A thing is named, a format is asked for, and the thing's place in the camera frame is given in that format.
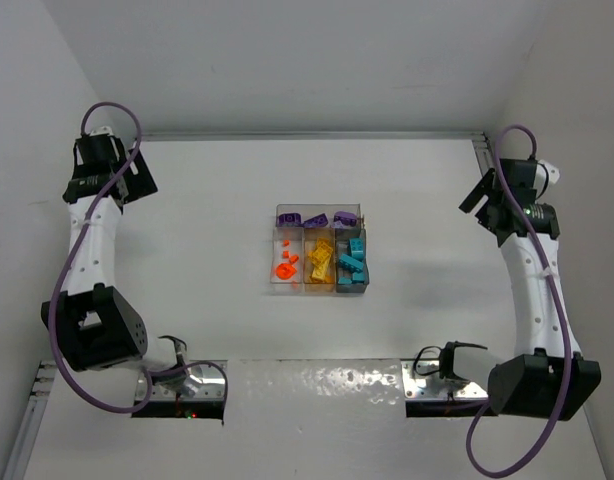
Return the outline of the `purple printed lego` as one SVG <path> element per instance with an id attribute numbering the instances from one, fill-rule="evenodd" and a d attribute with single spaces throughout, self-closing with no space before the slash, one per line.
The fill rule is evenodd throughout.
<path id="1" fill-rule="evenodd" d="M 277 227 L 300 228 L 302 226 L 302 217 L 298 212 L 285 212 L 277 217 Z"/>

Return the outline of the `orange lego cluster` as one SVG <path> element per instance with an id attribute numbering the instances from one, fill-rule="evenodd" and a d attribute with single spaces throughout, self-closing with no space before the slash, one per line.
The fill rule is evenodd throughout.
<path id="1" fill-rule="evenodd" d="M 297 273 L 297 269 L 291 263 L 280 263 L 275 268 L 275 275 L 281 280 L 290 280 Z"/>

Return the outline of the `long yellow lego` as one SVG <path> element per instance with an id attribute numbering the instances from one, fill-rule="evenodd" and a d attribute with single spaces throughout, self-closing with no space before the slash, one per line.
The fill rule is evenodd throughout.
<path id="1" fill-rule="evenodd" d="M 320 265 L 315 265 L 310 275 L 310 280 L 312 283 L 332 284 L 333 280 L 329 274 L 329 264 L 322 263 Z"/>

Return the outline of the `lilac printed lego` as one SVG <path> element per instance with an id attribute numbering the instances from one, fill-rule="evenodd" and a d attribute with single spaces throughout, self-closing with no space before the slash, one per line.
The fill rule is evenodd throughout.
<path id="1" fill-rule="evenodd" d="M 333 216 L 332 226 L 335 229 L 355 228 L 358 225 L 358 216 L 348 211 L 337 211 Z"/>

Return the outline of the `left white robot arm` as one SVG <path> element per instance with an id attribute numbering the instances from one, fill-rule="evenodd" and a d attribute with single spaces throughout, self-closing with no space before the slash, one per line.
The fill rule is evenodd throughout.
<path id="1" fill-rule="evenodd" d="M 124 207 L 158 190 L 138 155 L 105 196 L 96 197 L 129 153 L 107 127 L 82 135 L 74 146 L 73 175 L 63 199 L 70 244 L 78 251 L 59 289 L 56 337 L 62 357 L 77 372 L 111 367 L 159 372 L 182 363 L 183 342 L 149 335 L 115 286 L 116 230 Z"/>

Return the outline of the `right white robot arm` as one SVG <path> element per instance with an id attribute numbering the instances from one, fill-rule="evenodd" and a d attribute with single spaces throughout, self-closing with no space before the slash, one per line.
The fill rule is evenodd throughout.
<path id="1" fill-rule="evenodd" d="M 534 158 L 504 159 L 503 174 L 523 209 L 517 214 L 504 194 L 494 169 L 489 169 L 460 210 L 474 213 L 478 223 L 494 234 L 511 281 L 516 318 L 514 353 L 498 359 L 486 347 L 449 342 L 441 350 L 443 379 L 473 381 L 486 390 L 496 415 L 550 417 L 564 373 L 565 338 L 554 297 L 562 289 L 548 286 L 558 274 L 560 229 L 553 206 L 539 203 L 546 188 L 557 182 L 557 169 Z"/>

